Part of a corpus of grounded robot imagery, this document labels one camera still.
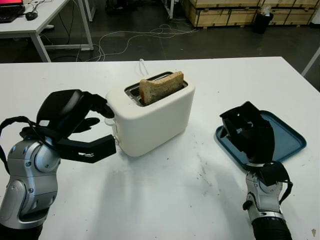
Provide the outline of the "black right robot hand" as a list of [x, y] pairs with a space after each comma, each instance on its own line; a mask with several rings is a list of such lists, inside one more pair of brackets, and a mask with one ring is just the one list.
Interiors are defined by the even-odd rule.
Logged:
[[245, 153], [251, 164], [266, 164], [273, 160], [275, 135], [272, 125], [251, 102], [234, 107], [219, 115], [226, 137], [238, 151]]

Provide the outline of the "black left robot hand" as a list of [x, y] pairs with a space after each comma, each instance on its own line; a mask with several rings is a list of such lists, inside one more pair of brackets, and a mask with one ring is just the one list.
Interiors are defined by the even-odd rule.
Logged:
[[115, 117], [107, 100], [98, 94], [79, 89], [55, 91], [42, 103], [36, 124], [67, 138], [73, 133], [88, 131], [100, 122], [96, 117], [86, 117], [90, 111], [107, 119]]

